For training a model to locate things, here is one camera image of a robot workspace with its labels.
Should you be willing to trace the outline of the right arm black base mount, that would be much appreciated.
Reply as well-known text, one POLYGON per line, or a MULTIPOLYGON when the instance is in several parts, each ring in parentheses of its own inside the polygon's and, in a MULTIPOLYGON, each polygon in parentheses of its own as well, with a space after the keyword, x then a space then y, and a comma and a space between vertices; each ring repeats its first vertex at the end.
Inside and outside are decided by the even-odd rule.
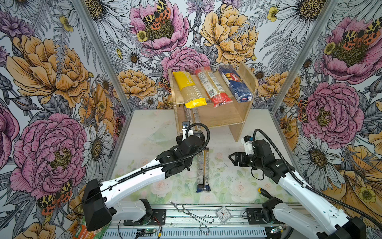
POLYGON ((242 218, 248 221, 250 225, 283 225, 283 222, 277 221, 276 219, 271 219, 266 221, 262 214, 261 208, 247 208, 242 214, 242 218))

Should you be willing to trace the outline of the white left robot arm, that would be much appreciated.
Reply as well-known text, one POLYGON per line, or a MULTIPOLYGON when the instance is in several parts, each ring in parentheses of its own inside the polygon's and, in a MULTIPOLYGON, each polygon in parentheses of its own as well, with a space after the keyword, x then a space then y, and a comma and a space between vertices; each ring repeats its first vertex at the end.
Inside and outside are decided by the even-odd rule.
POLYGON ((209 141, 209 136, 189 135, 179 145, 133 172, 109 181, 93 179, 88 182, 82 198, 87 230, 96 231, 112 220, 139 222, 150 218, 151 207, 147 200, 133 202, 127 209, 117 206, 133 192, 189 169, 193 158, 207 147, 209 141))

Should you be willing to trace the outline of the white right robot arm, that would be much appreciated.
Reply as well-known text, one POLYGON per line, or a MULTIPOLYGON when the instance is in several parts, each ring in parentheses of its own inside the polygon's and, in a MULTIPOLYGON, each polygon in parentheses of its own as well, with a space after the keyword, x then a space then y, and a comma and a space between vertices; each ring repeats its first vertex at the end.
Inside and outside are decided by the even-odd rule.
POLYGON ((311 214, 308 217, 292 209, 266 190, 260 194, 268 200, 262 205, 262 217, 267 223, 282 222, 309 239, 365 239, 367 227, 358 217, 350 217, 343 210, 312 191, 294 168, 282 158, 275 158, 272 142, 253 140, 246 136, 244 152, 229 155, 234 166, 261 170, 264 175, 290 193, 311 214))

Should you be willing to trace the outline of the Ankara spaghetti bag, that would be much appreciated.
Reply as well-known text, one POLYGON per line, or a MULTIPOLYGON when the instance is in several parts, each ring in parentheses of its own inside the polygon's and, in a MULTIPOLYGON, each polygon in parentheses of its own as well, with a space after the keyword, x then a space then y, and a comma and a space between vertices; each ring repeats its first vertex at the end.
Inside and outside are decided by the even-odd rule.
POLYGON ((184 105, 184 113, 186 118, 182 120, 182 130, 186 130, 187 126, 193 123, 201 122, 199 113, 196 108, 189 109, 184 105))
POLYGON ((209 162, 210 149, 206 147, 198 154, 197 193, 210 192, 209 162))

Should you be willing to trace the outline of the blue Barilla spaghetti box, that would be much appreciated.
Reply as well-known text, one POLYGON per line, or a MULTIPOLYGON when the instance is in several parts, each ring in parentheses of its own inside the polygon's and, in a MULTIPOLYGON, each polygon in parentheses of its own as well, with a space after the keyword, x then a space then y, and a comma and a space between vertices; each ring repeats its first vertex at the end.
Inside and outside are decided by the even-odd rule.
POLYGON ((218 67, 218 72, 229 87, 231 93, 239 103, 250 102, 253 100, 253 94, 246 86, 239 74, 230 65, 218 67))

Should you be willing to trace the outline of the yellow spaghetti bag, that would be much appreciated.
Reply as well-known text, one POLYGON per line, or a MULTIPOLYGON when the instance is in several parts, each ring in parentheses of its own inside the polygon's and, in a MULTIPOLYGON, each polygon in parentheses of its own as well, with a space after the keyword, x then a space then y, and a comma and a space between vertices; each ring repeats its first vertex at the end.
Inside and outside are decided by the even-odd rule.
POLYGON ((185 101, 186 108, 193 109, 207 105, 205 97, 201 95, 189 72, 175 71, 173 76, 185 101))

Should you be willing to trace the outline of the red spaghetti bag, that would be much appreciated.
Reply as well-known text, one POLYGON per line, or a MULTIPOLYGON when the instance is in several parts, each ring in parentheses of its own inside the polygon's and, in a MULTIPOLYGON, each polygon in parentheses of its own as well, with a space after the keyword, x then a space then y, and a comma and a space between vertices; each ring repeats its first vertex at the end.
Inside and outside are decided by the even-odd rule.
POLYGON ((232 102, 209 66, 196 69, 195 74, 201 81, 214 108, 232 102))

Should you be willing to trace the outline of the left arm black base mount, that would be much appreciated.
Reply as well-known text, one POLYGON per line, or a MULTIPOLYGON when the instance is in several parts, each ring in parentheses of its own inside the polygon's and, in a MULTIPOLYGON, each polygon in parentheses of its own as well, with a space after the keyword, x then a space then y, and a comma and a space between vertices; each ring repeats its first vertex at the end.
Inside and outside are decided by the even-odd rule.
POLYGON ((152 209, 151 214, 145 215, 136 221, 124 220, 124 226, 164 226, 166 222, 166 209, 152 209))

